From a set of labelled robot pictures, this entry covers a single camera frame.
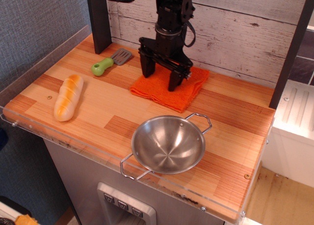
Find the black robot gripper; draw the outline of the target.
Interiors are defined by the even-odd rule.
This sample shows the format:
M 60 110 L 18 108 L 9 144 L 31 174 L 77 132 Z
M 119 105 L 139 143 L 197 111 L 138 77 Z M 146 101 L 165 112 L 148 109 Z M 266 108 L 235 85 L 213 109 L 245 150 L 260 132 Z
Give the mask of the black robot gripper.
M 160 64 L 171 70 L 168 91 L 172 92 L 183 79 L 190 77 L 192 61 L 184 54 L 186 28 L 177 32 L 157 29 L 156 38 L 139 38 L 140 63 L 142 74 L 148 78 L 155 72 L 155 65 Z

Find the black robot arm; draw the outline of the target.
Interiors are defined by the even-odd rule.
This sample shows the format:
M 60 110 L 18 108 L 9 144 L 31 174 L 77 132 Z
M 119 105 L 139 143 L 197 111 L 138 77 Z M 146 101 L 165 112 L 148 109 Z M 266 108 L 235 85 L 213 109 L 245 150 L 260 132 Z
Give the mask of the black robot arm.
M 156 0 L 156 5 L 156 38 L 139 39 L 142 74 L 148 78 L 155 72 L 156 64 L 165 67 L 171 71 L 168 90 L 174 91 L 183 79 L 190 77 L 193 63 L 184 54 L 183 47 L 191 47 L 195 42 L 195 39 L 190 44 L 185 42 L 188 29 L 195 33 L 189 22 L 195 7 L 192 0 Z

